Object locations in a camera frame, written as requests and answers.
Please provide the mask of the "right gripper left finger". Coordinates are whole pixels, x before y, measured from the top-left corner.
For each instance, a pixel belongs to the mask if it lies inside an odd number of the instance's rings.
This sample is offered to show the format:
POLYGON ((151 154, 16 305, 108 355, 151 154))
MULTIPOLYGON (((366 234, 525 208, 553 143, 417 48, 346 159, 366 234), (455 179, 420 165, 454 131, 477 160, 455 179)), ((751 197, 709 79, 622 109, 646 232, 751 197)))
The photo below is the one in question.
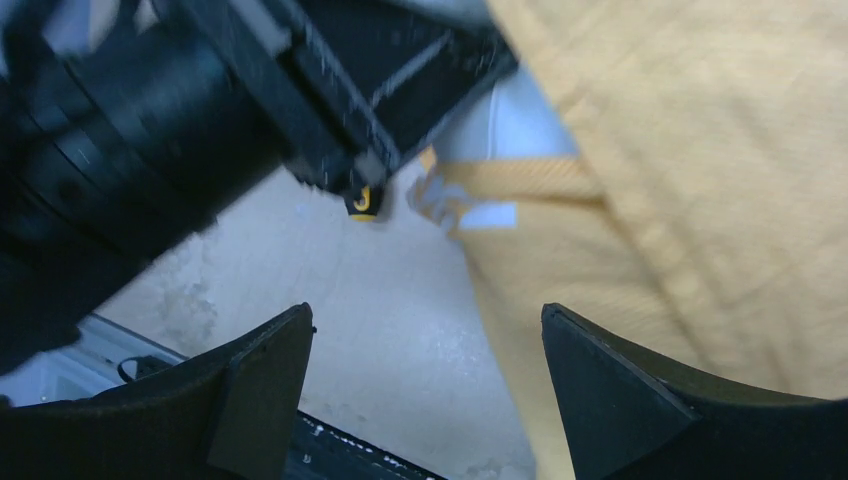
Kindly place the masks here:
POLYGON ((87 399, 6 408, 5 479, 279 479, 314 334, 300 304, 87 399))

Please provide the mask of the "orange Mickey Mouse pillowcase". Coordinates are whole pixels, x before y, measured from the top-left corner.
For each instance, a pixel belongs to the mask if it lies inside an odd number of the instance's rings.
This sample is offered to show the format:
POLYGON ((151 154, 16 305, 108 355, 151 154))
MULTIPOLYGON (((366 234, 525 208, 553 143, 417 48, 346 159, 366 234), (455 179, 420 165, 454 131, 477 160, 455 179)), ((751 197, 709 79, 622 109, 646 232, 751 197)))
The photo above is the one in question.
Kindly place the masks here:
POLYGON ((500 27, 578 152, 438 167, 514 229, 461 244, 540 479, 574 475, 543 351, 559 303, 710 373, 847 393, 843 1, 432 1, 500 27))

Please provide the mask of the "white pillow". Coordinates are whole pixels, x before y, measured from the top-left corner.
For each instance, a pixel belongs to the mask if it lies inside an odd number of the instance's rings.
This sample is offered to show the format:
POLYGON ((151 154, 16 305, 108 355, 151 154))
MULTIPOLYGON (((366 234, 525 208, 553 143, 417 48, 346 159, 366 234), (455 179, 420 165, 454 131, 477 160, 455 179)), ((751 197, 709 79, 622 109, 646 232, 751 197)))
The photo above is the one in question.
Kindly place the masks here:
MULTIPOLYGON (((436 138, 433 148, 438 167, 504 166, 514 160, 524 165, 533 157, 578 152, 572 135, 524 68, 462 111, 436 138)), ((436 171, 421 180, 408 201, 444 230, 517 227, 515 204, 474 199, 468 188, 449 184, 436 171)))

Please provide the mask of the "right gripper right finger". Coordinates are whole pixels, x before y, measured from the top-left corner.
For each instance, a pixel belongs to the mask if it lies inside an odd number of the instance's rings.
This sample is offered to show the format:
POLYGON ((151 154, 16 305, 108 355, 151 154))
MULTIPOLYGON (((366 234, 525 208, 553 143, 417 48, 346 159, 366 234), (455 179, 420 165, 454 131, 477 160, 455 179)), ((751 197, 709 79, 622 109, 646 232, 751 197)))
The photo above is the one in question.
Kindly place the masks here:
POLYGON ((542 339, 580 479, 843 479, 847 403, 753 387, 558 304, 542 339))

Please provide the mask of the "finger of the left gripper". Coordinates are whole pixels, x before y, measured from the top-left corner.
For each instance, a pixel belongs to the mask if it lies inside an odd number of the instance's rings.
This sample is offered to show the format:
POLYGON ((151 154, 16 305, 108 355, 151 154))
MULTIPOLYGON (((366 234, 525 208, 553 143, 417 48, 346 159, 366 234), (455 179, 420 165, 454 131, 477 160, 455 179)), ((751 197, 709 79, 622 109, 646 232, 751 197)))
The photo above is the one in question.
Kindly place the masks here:
POLYGON ((294 1, 291 51, 342 132, 321 186, 378 186, 517 68, 499 31, 387 1, 294 1))

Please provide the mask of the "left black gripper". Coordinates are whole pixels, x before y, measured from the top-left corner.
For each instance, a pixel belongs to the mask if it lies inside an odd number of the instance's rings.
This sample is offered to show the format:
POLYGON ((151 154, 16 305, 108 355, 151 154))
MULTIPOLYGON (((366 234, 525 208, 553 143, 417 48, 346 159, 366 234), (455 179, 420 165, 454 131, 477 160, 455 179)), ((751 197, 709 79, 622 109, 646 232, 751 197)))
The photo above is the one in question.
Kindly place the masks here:
POLYGON ((321 186, 342 132, 292 59, 265 48, 228 1, 161 1, 144 31, 120 3, 72 78, 175 201, 214 215, 280 166, 343 200, 366 186, 321 186))

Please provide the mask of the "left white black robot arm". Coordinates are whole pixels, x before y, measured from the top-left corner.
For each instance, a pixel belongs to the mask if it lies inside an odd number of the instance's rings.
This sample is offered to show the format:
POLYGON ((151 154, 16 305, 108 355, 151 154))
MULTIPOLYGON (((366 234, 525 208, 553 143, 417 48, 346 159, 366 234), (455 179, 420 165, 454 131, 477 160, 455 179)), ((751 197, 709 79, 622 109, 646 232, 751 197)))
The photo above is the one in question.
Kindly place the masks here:
POLYGON ((499 30, 391 1, 121 1, 56 53, 56 1, 1 24, 1 369, 279 168, 375 216, 391 178, 513 73, 499 30))

